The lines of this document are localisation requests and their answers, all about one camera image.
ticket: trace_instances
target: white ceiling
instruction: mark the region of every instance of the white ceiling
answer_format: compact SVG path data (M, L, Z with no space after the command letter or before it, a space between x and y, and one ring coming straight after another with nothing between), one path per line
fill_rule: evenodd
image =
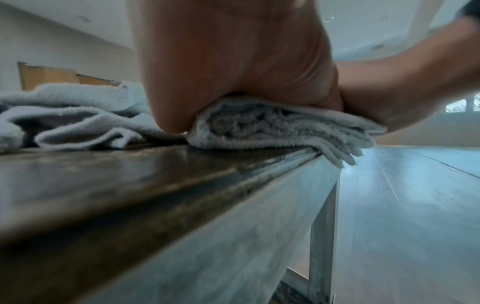
M67 27L132 48L124 0L0 0ZM431 28L451 22L468 0L445 0ZM320 0L337 58L367 55L372 47L405 43L420 0ZM90 22L82 21L82 16Z

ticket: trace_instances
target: skin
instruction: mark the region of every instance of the skin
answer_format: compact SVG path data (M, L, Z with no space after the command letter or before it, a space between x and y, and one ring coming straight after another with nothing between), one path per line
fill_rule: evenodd
M127 0L153 117L187 131L229 93L363 115L390 131L480 89L480 23L462 18L391 58L337 63L314 0Z

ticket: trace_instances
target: folded towel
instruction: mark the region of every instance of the folded towel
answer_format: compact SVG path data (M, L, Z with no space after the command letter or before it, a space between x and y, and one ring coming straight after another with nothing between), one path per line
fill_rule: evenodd
M253 96L221 98L201 112L187 133L192 146L204 149L258 149L310 146L335 166L371 148L370 134L386 128L368 119L312 107L279 105Z
M345 113L229 96L199 113L186 139L203 149L310 146L343 167L343 160L353 165L353 156L375 144L370 134L385 130ZM156 125L141 84L45 84L32 92L0 92L0 153L32 145L123 149L138 142L184 140L185 135L166 134Z

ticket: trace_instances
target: wooden floor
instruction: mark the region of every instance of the wooden floor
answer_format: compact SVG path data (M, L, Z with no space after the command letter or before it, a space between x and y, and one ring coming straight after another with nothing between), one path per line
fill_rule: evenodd
M480 303L480 150L364 153L341 178L335 304Z

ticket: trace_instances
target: towel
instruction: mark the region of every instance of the towel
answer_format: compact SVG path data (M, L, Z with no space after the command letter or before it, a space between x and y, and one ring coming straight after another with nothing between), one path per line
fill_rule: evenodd
M332 164L354 165L386 128L368 119L312 107L274 104L253 96L220 98L200 112L186 134L155 123L141 84L118 88L45 84L32 92L0 92L0 153L22 147L124 149L140 142L181 142L202 149L309 146Z

